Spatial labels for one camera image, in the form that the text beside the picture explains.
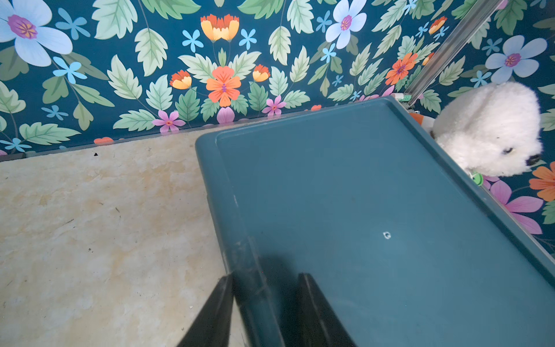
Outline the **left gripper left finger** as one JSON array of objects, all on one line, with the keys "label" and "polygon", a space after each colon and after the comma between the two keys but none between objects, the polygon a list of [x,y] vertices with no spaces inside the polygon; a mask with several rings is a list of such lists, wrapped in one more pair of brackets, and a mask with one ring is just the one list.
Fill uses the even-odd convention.
[{"label": "left gripper left finger", "polygon": [[233,276],[219,279],[178,347],[228,347],[234,305]]}]

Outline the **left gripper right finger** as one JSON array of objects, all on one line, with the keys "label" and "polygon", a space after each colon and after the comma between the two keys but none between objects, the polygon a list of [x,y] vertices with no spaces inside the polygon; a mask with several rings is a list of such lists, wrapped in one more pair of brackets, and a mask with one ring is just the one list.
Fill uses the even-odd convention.
[{"label": "left gripper right finger", "polygon": [[356,346],[313,276],[301,273],[298,280],[301,346]]}]

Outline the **teal drawer cabinet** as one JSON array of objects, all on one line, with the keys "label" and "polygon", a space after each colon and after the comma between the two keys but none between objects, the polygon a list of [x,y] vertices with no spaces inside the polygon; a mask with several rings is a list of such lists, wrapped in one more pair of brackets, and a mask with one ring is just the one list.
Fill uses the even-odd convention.
[{"label": "teal drawer cabinet", "polygon": [[538,198],[478,186],[382,98],[195,144],[251,346],[300,346],[315,279],[356,346],[553,346]]}]

